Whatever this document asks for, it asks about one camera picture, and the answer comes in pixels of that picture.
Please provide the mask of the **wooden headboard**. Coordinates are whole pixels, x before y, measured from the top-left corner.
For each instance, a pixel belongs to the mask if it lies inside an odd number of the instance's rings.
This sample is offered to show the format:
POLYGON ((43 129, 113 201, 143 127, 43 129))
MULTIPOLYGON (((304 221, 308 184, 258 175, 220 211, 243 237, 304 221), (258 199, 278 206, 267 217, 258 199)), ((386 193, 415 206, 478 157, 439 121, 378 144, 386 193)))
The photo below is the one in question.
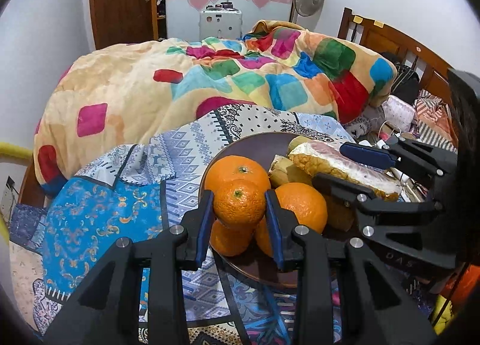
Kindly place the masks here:
POLYGON ((452 97, 448 85, 451 65, 414 38, 379 20, 368 19, 344 8, 337 37, 355 42, 377 52, 389 52, 403 64, 419 68, 420 88, 441 98, 450 107, 452 97))

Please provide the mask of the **white bedside cabinet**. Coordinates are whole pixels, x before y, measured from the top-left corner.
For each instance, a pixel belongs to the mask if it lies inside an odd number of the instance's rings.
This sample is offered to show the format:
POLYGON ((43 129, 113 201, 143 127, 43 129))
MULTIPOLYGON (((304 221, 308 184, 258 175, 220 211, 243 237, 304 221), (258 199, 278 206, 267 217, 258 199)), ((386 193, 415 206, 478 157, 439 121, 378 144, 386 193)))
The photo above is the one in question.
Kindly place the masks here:
POLYGON ((242 12, 235 8, 208 6, 199 12, 199 38, 239 39, 242 36, 242 12))

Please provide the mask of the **large orange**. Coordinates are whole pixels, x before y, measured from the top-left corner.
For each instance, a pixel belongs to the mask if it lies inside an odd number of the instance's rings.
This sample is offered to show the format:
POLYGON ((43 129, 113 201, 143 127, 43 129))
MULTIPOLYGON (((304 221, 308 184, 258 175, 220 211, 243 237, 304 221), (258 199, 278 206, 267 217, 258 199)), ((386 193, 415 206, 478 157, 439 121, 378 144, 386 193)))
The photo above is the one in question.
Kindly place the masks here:
MULTIPOLYGON (((275 189, 279 204, 283 209, 292 211, 298 223, 306 225, 321 234, 328 220, 327 204, 324 196, 312 186, 302 182, 288 182, 275 189)), ((272 257, 265 217, 256 225, 253 240, 258 248, 272 257)))

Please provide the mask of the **short sugarcane piece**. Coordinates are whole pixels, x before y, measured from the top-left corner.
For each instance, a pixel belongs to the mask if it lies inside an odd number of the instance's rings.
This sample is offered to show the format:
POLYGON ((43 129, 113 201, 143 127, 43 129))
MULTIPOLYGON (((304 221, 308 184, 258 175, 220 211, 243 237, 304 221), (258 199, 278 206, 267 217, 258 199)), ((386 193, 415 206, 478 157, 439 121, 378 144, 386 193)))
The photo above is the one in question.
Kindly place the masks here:
POLYGON ((268 171, 268 177, 274 188, 290 182, 312 184, 312 178, 298 168, 287 157, 275 155, 268 171))

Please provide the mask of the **long sugarcane piece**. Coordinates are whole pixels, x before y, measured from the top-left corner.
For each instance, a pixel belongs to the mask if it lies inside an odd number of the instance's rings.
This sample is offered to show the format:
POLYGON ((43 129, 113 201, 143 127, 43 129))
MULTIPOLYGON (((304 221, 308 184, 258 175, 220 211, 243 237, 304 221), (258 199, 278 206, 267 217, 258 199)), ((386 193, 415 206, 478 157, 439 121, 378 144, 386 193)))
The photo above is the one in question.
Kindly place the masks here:
POLYGON ((287 153, 290 154, 300 144, 308 143, 310 141, 310 138, 306 138, 304 136, 297 136, 296 138, 293 138, 288 144, 287 153))

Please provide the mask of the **dark purple plate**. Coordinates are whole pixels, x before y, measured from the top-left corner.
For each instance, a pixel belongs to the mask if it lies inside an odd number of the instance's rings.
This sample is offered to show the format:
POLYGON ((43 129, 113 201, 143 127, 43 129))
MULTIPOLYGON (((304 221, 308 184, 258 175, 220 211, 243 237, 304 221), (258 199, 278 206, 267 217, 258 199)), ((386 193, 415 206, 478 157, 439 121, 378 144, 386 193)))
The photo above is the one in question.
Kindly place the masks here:
POLYGON ((289 159, 306 141, 305 136, 280 132, 241 138, 213 158, 199 188, 214 194, 212 249, 240 274, 278 288, 294 289, 297 273, 280 272, 273 260, 264 197, 268 189, 298 223, 326 238, 345 238, 354 223, 350 209, 316 193, 311 176, 289 159))

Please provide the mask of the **large pomelo segment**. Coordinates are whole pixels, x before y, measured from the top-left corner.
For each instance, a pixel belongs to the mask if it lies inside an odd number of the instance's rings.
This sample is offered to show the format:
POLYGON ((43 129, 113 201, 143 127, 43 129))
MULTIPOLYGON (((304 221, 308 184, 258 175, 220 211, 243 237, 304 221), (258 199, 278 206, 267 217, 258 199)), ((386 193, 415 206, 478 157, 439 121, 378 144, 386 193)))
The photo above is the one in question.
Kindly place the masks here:
POLYGON ((327 174, 369 188, 385 201, 397 201, 402 192, 397 179, 348 159, 338 145, 309 140, 293 148, 288 158, 310 177, 327 174))

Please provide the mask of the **striped fabric bag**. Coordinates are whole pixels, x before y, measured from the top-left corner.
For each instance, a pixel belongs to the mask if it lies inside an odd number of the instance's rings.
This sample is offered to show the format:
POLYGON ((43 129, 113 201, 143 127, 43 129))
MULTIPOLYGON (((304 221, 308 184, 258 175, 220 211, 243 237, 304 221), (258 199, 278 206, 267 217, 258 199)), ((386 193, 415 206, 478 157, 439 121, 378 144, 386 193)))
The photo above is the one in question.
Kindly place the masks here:
POLYGON ((443 99, 422 89, 415 100, 414 108, 418 140, 456 153, 458 138, 454 131, 450 107, 443 99))

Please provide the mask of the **blue patterned bedsheet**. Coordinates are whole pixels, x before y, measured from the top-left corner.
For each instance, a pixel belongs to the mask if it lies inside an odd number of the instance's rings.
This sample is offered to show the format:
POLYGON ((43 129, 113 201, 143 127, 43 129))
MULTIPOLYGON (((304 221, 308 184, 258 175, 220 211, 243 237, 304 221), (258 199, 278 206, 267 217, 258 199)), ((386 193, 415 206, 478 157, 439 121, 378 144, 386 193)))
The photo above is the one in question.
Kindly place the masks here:
MULTIPOLYGON (((237 140, 266 133, 350 139, 331 117, 230 104, 146 145, 115 147, 81 169, 47 206, 17 204, 9 225, 10 273, 22 318, 45 333, 114 241, 143 241, 178 225, 197 207, 213 158, 237 140)), ((216 252, 208 252, 200 269, 185 271, 182 284, 191 343, 290 343, 293 293, 248 285, 226 271, 216 252)))

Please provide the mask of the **black backpack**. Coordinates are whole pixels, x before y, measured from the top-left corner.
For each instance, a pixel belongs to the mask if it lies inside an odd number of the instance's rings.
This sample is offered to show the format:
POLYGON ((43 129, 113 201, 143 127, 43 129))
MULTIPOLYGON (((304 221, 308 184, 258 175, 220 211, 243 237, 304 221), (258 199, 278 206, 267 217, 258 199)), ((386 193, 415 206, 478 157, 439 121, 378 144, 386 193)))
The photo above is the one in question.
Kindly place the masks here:
POLYGON ((392 82, 391 94, 413 106, 420 92, 420 79, 417 73, 408 65, 394 64, 397 76, 392 82))

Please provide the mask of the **colourful patchwork blanket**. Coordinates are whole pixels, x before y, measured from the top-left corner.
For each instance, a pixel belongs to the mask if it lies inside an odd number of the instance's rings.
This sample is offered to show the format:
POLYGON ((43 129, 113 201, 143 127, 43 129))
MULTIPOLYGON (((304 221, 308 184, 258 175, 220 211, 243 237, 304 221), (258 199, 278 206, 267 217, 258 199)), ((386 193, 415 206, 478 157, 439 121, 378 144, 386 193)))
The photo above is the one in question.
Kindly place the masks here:
POLYGON ((228 104, 346 124, 381 104, 396 74, 367 47, 278 20, 257 22, 239 40, 105 47, 78 58, 49 97, 34 135, 36 179, 56 195, 114 147, 147 143, 228 104))

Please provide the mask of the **medium orange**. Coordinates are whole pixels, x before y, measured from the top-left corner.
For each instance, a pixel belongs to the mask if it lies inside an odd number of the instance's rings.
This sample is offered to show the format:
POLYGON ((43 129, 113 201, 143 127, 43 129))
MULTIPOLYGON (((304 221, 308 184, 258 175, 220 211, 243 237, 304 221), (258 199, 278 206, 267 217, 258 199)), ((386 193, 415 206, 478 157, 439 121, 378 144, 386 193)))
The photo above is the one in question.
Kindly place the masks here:
POLYGON ((265 169, 253 159, 244 156, 226 156, 214 162, 206 171, 204 190, 216 192, 227 182, 242 179, 255 183, 263 192, 271 188, 265 169))

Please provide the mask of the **small tangerine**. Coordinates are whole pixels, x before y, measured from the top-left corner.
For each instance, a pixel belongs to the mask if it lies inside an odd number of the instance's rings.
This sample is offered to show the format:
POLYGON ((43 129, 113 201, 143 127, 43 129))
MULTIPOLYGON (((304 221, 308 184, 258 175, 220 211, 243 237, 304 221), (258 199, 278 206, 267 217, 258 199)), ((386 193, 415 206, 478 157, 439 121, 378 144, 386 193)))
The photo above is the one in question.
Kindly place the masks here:
POLYGON ((264 216, 266 200, 255 183, 236 179, 214 193, 213 209, 220 222, 230 229, 253 229, 264 216))

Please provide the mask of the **pink quilted pouch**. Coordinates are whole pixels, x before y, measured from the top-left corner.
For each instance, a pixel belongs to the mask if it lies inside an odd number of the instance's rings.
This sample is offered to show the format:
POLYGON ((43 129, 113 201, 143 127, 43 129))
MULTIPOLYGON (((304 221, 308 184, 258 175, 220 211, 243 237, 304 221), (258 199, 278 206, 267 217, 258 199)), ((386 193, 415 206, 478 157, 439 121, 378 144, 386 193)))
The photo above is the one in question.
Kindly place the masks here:
POLYGON ((413 123, 416 111, 414 107, 402 99, 389 95, 382 103, 385 121, 391 123, 401 132, 408 132, 413 123))

